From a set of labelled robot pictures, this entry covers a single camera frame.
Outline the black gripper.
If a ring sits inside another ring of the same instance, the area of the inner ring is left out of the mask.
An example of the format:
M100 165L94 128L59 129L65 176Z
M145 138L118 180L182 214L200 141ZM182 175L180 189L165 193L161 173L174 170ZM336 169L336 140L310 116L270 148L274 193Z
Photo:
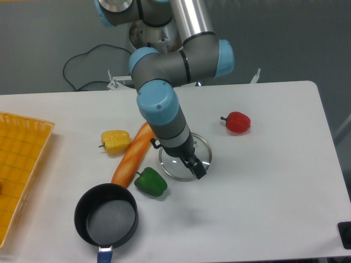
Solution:
M205 167L194 155L194 139L190 133L172 134L172 137L168 135L164 138L160 137L158 140L151 139L150 142L154 148L163 148L169 156L182 159L185 167L192 169L198 180L206 175Z

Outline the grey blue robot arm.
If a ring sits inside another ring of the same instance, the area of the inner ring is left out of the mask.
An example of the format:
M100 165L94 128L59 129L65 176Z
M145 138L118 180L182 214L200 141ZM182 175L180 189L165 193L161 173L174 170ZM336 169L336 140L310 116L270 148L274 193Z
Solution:
M205 1L96 1L103 23L111 26L141 21L150 27L174 22L181 46L162 54L153 44L136 49L129 71L141 115L155 134L152 144L179 158L196 178L206 174L196 157L194 139L174 88L204 78L229 74L234 52L214 32Z

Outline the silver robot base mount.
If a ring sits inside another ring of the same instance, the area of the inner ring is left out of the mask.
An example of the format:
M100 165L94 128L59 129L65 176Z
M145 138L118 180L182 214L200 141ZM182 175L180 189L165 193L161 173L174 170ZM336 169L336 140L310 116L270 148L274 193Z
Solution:
M174 19L161 27L151 27L142 20L136 21L129 28L129 41L134 50L152 47L161 54L174 52L183 46Z

